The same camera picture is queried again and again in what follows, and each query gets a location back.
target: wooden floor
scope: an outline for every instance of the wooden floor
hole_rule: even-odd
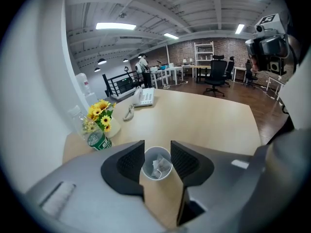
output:
[[[206,88],[211,88],[211,85],[204,84],[203,82],[197,84],[195,79],[188,76],[184,79],[188,81],[187,84],[172,85],[170,90],[188,92],[202,95]],[[229,81],[231,87],[223,85],[218,89],[225,93],[225,97],[220,93],[216,96],[220,99],[226,99],[234,102],[247,104],[250,106],[255,121],[257,123],[258,131],[261,138],[261,143],[267,144],[272,136],[283,126],[287,119],[287,114],[282,112],[282,108],[276,100],[269,96],[275,97],[274,92],[268,91],[268,95],[263,92],[265,89],[246,87],[240,83]],[[175,84],[175,81],[169,79],[169,84]],[[163,89],[162,82],[157,82],[158,88]],[[214,96],[212,92],[206,93],[206,96]]]

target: black chair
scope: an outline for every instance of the black chair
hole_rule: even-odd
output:
[[[186,78],[186,76],[187,76],[187,74],[188,74],[188,68],[187,69],[185,69],[184,67],[183,67],[183,73],[184,73],[184,77]],[[179,73],[178,73],[178,79],[180,79],[181,78],[181,71],[179,71]]]
[[[245,63],[246,66],[246,87],[248,87],[249,85],[252,86],[255,89],[255,86],[253,85],[253,80],[258,80],[258,78],[255,76],[253,76],[253,73],[251,71],[252,69],[252,64],[251,63]]]
[[[228,66],[227,66],[227,70],[225,71],[225,75],[224,75],[225,80],[232,79],[231,72],[232,72],[233,67],[234,67],[234,56],[231,56],[230,62],[228,63]]]
[[[227,61],[222,60],[224,58],[223,55],[222,56],[213,55],[213,58],[217,60],[212,60],[210,62],[210,68],[211,68],[210,76],[206,77],[204,80],[204,82],[207,84],[210,84],[212,88],[206,88],[203,94],[205,94],[206,92],[212,91],[214,93],[214,97],[216,97],[216,92],[221,93],[224,97],[225,94],[219,91],[218,89],[216,89],[215,87],[223,85],[225,83],[224,73],[225,73],[225,68],[227,67]]]

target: white wall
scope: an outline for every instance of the white wall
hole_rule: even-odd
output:
[[[74,73],[74,75],[77,75],[80,73],[80,69],[77,65],[77,61],[74,59],[74,57],[71,53],[70,46],[67,45],[67,48],[68,48],[68,52],[69,52],[69,57],[70,57],[73,73]]]
[[[64,0],[25,2],[2,44],[0,160],[13,188],[25,192],[62,164],[73,128],[67,109],[87,107],[74,84]]]
[[[105,93],[107,88],[103,79],[103,74],[106,74],[107,79],[110,79],[124,74],[124,67],[128,67],[129,72],[132,71],[130,63],[124,63],[123,59],[120,58],[108,59],[107,63],[99,65],[98,67],[101,69],[99,72],[94,72],[96,67],[87,66],[80,68],[80,71],[86,74],[91,90],[92,92],[95,92],[98,99],[107,98]]]

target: artificial flower bouquet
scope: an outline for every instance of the artificial flower bouquet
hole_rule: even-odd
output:
[[[109,132],[111,130],[110,121],[112,118],[112,112],[111,103],[101,99],[98,103],[89,107],[87,117],[92,119],[101,130]]]

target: brick wall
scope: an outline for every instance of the brick wall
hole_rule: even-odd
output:
[[[190,41],[178,42],[172,45],[168,45],[170,63],[174,63],[174,66],[182,65],[182,61],[184,58],[187,59],[187,63],[189,63],[189,59],[192,58],[195,61],[194,54],[194,43],[195,44],[206,44],[214,42],[214,54],[216,55],[224,55],[225,60],[229,62],[230,56],[234,56],[235,58],[235,66],[240,67],[241,65],[245,67],[246,60],[248,59],[248,54],[245,46],[245,40],[243,39],[235,39],[235,38],[201,38]],[[157,65],[156,60],[162,61],[162,63],[167,63],[167,53],[166,47],[158,48],[156,50],[150,51],[147,53],[150,66]],[[138,58],[131,60],[131,68],[135,70],[135,64],[138,62]],[[282,76],[282,81],[285,83],[293,74],[293,65],[285,65],[284,69],[287,71],[285,75]],[[256,83],[266,86],[269,76],[278,78],[277,74],[273,74],[268,71],[261,71],[257,74],[258,80]],[[244,72],[237,71],[236,79],[243,80]],[[276,88],[277,84],[271,84],[272,88]]]

